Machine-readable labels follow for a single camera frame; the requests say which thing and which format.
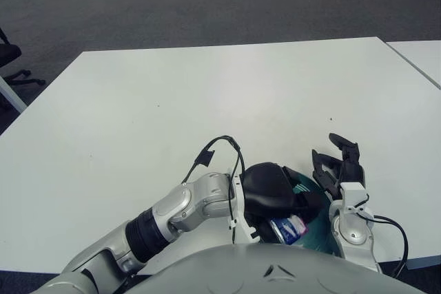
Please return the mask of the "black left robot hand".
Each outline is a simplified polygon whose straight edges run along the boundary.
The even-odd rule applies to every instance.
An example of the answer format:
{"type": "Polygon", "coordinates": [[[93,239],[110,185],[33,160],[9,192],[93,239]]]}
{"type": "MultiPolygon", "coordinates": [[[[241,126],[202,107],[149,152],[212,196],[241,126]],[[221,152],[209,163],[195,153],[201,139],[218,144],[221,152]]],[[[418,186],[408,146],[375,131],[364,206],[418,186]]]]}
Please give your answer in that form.
{"type": "Polygon", "coordinates": [[[241,180],[245,219],[264,243],[280,242],[270,220],[296,215],[308,224],[325,206],[322,189],[310,178],[286,166],[259,163],[245,170],[241,180]]]}

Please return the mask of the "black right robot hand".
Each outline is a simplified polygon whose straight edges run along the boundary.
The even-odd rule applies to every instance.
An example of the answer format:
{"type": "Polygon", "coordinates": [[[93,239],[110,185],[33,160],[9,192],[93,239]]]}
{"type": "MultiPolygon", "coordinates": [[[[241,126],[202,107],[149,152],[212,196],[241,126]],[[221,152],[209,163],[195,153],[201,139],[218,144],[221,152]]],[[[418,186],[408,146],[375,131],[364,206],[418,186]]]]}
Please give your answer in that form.
{"type": "Polygon", "coordinates": [[[342,152],[342,159],[318,153],[313,149],[312,175],[319,186],[330,194],[332,200],[339,200],[342,198],[342,183],[359,182],[365,187],[365,172],[359,163],[360,152],[357,143],[334,133],[329,134],[329,139],[342,152]]]}

